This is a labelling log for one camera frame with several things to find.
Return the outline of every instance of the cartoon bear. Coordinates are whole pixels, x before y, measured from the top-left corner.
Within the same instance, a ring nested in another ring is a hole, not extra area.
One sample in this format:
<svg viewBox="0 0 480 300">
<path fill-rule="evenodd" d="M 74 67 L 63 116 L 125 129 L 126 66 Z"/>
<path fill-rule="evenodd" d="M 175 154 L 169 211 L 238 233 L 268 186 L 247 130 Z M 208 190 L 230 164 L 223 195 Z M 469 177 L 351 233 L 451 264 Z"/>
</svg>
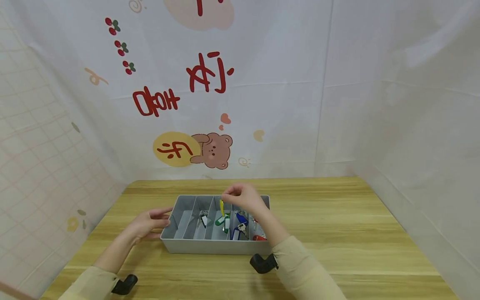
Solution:
<svg viewBox="0 0 480 300">
<path fill-rule="evenodd" d="M 232 138 L 229 135 L 218 135 L 214 132 L 209 134 L 192 135 L 202 152 L 199 156 L 190 158 L 193 164 L 205 163 L 209 168 L 218 168 L 224 170 L 228 167 L 228 159 L 230 158 L 230 146 L 232 146 Z"/>
</svg>

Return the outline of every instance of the red heart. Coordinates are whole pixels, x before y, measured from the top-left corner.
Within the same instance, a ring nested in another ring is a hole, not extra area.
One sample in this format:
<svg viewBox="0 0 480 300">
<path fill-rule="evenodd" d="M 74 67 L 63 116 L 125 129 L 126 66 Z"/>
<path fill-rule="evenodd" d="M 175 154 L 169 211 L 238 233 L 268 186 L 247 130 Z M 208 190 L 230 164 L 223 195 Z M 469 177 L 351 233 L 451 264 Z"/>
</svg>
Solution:
<svg viewBox="0 0 480 300">
<path fill-rule="evenodd" d="M 225 123 L 225 124 L 230 124 L 232 123 L 232 121 L 228 118 L 228 115 L 227 114 L 222 114 L 220 116 L 220 121 L 222 121 L 222 123 Z"/>
</svg>

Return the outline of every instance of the hand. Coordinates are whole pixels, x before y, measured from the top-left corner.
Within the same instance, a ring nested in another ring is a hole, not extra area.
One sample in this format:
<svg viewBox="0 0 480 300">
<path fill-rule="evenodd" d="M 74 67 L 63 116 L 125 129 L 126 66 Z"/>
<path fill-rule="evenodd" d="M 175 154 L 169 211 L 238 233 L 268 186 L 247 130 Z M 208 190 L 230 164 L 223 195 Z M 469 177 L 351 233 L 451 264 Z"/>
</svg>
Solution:
<svg viewBox="0 0 480 300">
<path fill-rule="evenodd" d="M 135 244 L 142 240 L 153 240 L 160 238 L 160 232 L 153 232 L 154 229 L 165 228 L 170 224 L 168 220 L 173 207 L 156 208 L 139 214 L 124 230 L 124 232 L 134 238 Z"/>
<path fill-rule="evenodd" d="M 223 192 L 222 200 L 240 206 L 254 216 L 267 208 L 257 190 L 249 183 L 233 184 Z"/>
</svg>

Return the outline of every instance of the gray plastic organizer box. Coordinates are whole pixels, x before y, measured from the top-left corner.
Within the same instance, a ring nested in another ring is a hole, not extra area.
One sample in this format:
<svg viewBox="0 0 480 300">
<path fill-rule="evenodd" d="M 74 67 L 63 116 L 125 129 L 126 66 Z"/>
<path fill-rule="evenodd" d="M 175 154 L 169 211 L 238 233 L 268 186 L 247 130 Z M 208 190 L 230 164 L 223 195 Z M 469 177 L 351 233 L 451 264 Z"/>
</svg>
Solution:
<svg viewBox="0 0 480 300">
<path fill-rule="evenodd" d="M 262 200 L 270 209 L 270 197 L 262 195 Z M 230 213 L 230 228 L 228 233 L 223 231 L 223 225 L 215 225 L 215 220 L 222 216 L 220 211 L 220 196 L 193 196 L 180 195 L 170 214 L 170 225 L 163 229 L 160 239 L 170 253 L 192 254 L 240 254 L 269 255 L 272 248 L 266 240 L 251 240 L 255 235 L 263 233 L 259 224 L 245 212 L 248 220 L 246 232 L 240 234 L 240 240 L 231 240 L 232 232 L 240 225 L 236 212 L 242 209 L 224 203 L 224 212 Z M 208 211 L 207 225 L 201 220 L 201 214 Z"/>
</svg>

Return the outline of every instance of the wooden table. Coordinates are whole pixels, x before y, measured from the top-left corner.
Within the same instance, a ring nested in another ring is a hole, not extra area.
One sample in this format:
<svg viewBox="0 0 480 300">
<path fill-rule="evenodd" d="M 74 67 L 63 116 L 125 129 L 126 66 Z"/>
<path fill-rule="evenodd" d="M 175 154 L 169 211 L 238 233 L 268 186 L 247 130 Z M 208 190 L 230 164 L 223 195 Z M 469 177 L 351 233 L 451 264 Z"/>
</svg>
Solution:
<svg viewBox="0 0 480 300">
<path fill-rule="evenodd" d="M 359 178 L 248 180 L 325 266 L 349 300 L 457 299 L 370 187 Z M 140 212 L 173 206 L 180 194 L 221 194 L 232 180 L 132 183 L 42 299 L 58 297 Z M 124 299 L 293 299 L 249 256 L 170 254 L 161 241 L 136 246 L 119 273 L 139 281 Z"/>
</svg>

